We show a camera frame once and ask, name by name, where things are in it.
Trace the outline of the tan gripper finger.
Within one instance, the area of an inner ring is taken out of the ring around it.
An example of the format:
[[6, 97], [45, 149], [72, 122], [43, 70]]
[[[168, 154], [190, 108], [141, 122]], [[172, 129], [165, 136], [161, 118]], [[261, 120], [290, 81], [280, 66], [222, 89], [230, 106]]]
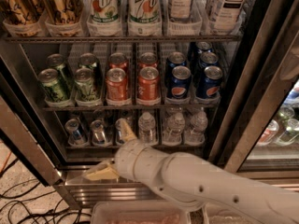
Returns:
[[86, 171], [83, 177], [91, 181], [97, 181], [117, 179], [120, 175], [115, 169], [113, 160], [104, 160]]
[[119, 124], [121, 129], [121, 140], [124, 143], [136, 139], [136, 135], [126, 119], [119, 119]]

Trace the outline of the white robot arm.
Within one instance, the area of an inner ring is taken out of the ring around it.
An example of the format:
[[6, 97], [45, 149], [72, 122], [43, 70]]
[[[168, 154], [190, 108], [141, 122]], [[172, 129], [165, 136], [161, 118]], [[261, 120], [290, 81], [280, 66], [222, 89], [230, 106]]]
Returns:
[[214, 203], [255, 224], [299, 224], [298, 193], [233, 175], [189, 153], [167, 154], [137, 139], [125, 119], [120, 125], [124, 144], [112, 161], [89, 169], [88, 179], [134, 180], [185, 211]]

